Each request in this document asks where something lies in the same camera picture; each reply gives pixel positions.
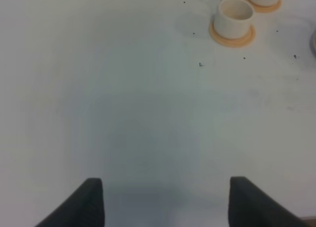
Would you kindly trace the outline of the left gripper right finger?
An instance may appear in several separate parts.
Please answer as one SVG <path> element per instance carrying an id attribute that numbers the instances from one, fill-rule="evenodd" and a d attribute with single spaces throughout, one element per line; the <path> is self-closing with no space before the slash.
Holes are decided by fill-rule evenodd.
<path id="1" fill-rule="evenodd" d="M 230 178 L 228 223 L 231 227 L 307 227 L 246 177 Z"/>

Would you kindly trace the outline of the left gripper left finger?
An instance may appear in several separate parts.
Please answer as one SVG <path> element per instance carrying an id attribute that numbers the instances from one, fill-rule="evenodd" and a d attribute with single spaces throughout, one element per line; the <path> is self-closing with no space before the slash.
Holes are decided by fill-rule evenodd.
<path id="1" fill-rule="evenodd" d="M 86 179 L 57 209 L 37 224 L 39 227 L 104 227 L 103 184 Z"/>

